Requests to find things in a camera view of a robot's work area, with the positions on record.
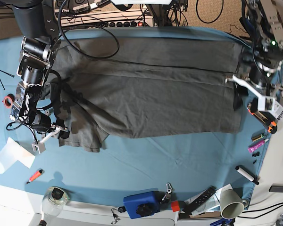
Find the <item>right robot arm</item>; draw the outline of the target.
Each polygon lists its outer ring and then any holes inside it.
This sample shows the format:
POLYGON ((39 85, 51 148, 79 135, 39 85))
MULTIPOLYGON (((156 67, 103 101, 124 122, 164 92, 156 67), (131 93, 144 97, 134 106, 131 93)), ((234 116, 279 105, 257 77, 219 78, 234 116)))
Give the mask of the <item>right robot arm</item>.
POLYGON ((21 81, 17 85, 16 97, 10 118, 19 127, 25 125, 33 135, 41 134, 32 143, 35 152, 45 151, 45 142, 53 138, 66 138, 68 128, 62 120, 51 122, 48 109, 50 103, 41 109, 37 103, 42 96, 49 74, 60 75, 52 69, 61 41, 58 37, 61 27, 55 16, 53 0, 5 0, 12 7, 17 25, 23 34, 22 59, 17 69, 21 81))

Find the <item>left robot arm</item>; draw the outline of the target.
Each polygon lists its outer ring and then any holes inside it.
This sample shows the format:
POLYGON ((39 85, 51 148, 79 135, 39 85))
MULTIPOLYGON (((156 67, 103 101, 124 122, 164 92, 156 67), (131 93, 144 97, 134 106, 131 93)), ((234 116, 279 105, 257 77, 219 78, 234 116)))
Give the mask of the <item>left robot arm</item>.
POLYGON ((242 95, 249 91, 257 98, 259 112, 281 118, 283 106, 277 93, 281 84, 273 84, 273 76, 283 65, 283 24, 271 0, 243 0, 240 23, 249 35, 249 42, 239 54, 236 71, 226 82, 234 83, 233 108, 242 106, 242 95))

